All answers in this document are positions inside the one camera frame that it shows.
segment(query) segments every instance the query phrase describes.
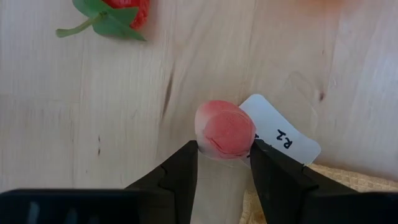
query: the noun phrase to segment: wood grain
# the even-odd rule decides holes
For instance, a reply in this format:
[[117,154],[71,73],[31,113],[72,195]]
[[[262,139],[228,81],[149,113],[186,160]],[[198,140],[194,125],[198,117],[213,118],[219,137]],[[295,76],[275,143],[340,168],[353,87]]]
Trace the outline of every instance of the wood grain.
[[[0,190],[121,188],[194,139],[206,100],[264,95],[317,162],[398,180],[398,1],[155,0],[146,43],[72,1],[0,2]],[[250,170],[199,157],[193,223],[237,223]]]

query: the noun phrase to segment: green stem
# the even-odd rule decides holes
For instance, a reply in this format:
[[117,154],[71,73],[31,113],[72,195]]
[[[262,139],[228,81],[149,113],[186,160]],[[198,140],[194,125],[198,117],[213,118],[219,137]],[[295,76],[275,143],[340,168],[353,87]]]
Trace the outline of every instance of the green stem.
[[57,29],[55,31],[57,37],[67,37],[69,35],[77,34],[83,30],[85,30],[87,27],[93,25],[96,22],[101,21],[104,19],[106,16],[106,13],[99,13],[96,17],[88,18],[84,23],[76,26],[75,28],[72,29]]

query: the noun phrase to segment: pink fruit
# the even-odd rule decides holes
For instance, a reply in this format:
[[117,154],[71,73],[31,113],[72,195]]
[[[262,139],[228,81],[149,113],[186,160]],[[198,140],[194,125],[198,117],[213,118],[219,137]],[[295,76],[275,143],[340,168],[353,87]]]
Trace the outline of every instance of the pink fruit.
[[249,153],[256,127],[238,106],[211,100],[199,106],[195,133],[199,150],[212,158],[234,159]]

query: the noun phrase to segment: woven fabric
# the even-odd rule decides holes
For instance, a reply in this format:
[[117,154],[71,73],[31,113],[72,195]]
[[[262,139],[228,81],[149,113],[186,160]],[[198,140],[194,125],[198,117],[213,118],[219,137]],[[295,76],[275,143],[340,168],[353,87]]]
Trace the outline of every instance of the woven fabric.
[[[311,169],[359,192],[398,191],[398,182],[368,175],[312,164]],[[246,190],[239,224],[265,224],[266,218],[255,190]]]

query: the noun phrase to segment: strawberry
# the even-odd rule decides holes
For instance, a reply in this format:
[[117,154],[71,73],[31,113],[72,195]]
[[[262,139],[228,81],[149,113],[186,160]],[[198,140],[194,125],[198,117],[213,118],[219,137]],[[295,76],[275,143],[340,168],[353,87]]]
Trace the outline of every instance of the strawberry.
[[150,0],[72,0],[73,5],[88,17],[72,29],[57,29],[58,37],[77,34],[89,26],[99,35],[145,40],[136,30],[147,20]]
[[136,18],[130,23],[133,29],[139,29],[147,21],[149,0],[103,0],[106,4],[114,9],[122,9],[125,7],[138,7]]

